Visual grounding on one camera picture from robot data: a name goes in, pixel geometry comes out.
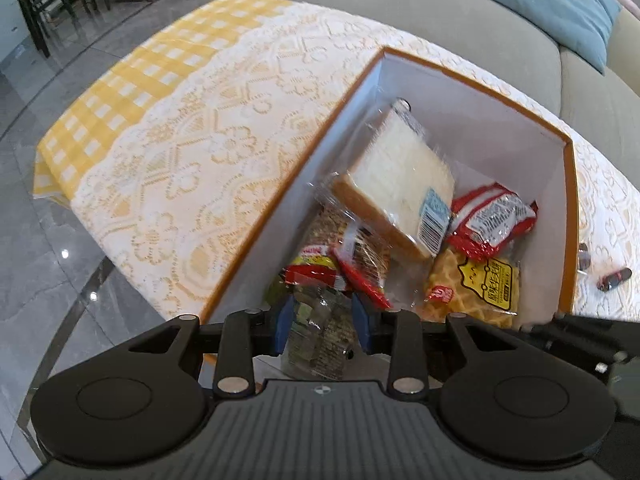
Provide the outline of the yellow waffle packet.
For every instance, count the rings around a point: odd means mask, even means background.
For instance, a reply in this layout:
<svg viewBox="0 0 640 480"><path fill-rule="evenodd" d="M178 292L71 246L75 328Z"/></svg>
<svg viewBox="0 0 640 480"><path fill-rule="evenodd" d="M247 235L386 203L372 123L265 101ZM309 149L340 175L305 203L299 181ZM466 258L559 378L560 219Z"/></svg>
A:
<svg viewBox="0 0 640 480"><path fill-rule="evenodd" d="M424 321L443 323L448 314L462 313L511 328L520 303L520 267L509 259L473 260L454 248L444 248L424 285L424 301L416 309Z"/></svg>

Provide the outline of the grey green sofa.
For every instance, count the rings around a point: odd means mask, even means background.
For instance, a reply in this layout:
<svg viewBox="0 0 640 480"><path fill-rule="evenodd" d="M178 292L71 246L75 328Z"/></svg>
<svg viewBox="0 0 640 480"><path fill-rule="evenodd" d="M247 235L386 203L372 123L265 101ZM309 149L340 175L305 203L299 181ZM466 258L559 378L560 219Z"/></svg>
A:
<svg viewBox="0 0 640 480"><path fill-rule="evenodd" d="M292 1L372 18L466 58L547 107L639 180L639 21L629 10L618 14L605 68L596 70L491 0Z"/></svg>

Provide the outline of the dark sausage stick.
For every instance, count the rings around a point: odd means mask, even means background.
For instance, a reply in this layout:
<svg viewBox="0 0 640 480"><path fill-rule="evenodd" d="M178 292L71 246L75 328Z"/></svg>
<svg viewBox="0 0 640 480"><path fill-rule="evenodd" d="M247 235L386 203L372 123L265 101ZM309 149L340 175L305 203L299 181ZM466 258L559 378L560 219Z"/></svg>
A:
<svg viewBox="0 0 640 480"><path fill-rule="evenodd" d="M602 276L597 282L597 289L600 292L610 292L621 284L626 283L632 277L632 271L629 268L621 268L620 270Z"/></svg>

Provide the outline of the bagged sliced bread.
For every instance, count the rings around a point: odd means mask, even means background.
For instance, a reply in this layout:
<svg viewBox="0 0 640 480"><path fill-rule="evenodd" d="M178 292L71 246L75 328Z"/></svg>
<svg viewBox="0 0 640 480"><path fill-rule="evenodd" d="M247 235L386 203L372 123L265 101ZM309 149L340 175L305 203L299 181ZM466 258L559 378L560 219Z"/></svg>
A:
<svg viewBox="0 0 640 480"><path fill-rule="evenodd" d="M428 261L440 252L456 177L408 101L391 102L356 130L321 185L401 258Z"/></svg>

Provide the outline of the lace yellow checked tablecloth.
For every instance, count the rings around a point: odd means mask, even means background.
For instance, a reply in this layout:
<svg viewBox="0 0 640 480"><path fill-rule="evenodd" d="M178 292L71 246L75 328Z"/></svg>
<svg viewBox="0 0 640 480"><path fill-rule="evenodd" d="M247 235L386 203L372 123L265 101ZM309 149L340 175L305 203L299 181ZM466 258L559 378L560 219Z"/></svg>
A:
<svg viewBox="0 0 640 480"><path fill-rule="evenodd" d="M40 141L34 194L70 206L159 314L209 316L323 123L393 50L572 140L580 238L600 269L638 266L638 190L584 128L437 44L286 0L216 0L146 40Z"/></svg>

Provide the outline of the orange white storage box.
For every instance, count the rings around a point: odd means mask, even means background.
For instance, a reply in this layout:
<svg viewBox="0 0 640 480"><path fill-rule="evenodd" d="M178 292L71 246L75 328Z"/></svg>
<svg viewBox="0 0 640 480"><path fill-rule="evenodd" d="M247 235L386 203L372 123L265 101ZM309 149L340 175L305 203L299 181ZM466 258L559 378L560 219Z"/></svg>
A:
<svg viewBox="0 0 640 480"><path fill-rule="evenodd" d="M445 236L445 183L459 195L500 183L536 204L520 318L546 322L572 310L578 191L570 137L469 76L384 48L277 186L202 319L260 306L316 208L320 185L413 264L430 258Z"/></svg>

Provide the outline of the red noodle snack packet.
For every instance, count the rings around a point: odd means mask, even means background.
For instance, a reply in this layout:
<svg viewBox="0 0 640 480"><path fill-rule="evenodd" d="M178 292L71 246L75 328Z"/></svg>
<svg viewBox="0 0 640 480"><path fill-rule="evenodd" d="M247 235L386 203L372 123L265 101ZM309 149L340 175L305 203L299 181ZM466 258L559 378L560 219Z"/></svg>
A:
<svg viewBox="0 0 640 480"><path fill-rule="evenodd" d="M537 203L525 203L498 182L455 198L451 207L446 242L474 260L494 258L537 222Z"/></svg>

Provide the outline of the round chocolate cake packet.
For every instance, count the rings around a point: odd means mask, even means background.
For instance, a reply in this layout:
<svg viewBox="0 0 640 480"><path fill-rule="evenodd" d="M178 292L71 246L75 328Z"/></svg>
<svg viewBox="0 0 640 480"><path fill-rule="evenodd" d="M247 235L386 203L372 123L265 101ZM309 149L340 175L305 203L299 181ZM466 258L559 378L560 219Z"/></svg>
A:
<svg viewBox="0 0 640 480"><path fill-rule="evenodd" d="M586 273L591 266L591 254L586 243L578 245L578 265L577 270L580 273Z"/></svg>

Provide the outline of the blue cushion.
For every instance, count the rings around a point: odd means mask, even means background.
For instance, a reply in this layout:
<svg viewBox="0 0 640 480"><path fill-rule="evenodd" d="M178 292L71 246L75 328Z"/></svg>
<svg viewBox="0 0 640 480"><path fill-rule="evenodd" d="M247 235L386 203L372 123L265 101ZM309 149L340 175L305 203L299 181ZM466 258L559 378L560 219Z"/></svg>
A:
<svg viewBox="0 0 640 480"><path fill-rule="evenodd" d="M617 0L494 0L526 18L598 72L622 6Z"/></svg>

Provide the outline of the clear bagged nut bar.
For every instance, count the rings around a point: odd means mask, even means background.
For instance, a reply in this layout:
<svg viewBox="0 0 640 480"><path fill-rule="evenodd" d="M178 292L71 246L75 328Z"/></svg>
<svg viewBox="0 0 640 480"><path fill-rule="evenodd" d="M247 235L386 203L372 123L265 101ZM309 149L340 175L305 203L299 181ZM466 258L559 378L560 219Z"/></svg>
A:
<svg viewBox="0 0 640 480"><path fill-rule="evenodd" d="M309 222L291 261L306 245L340 244L352 248L356 243L390 251L377 235L346 211L324 205ZM284 268L272 283L267 301L274 304L284 292L294 297L294 318L282 358L285 374L296 379L342 379L357 342L352 324L353 292L286 284Z"/></svg>

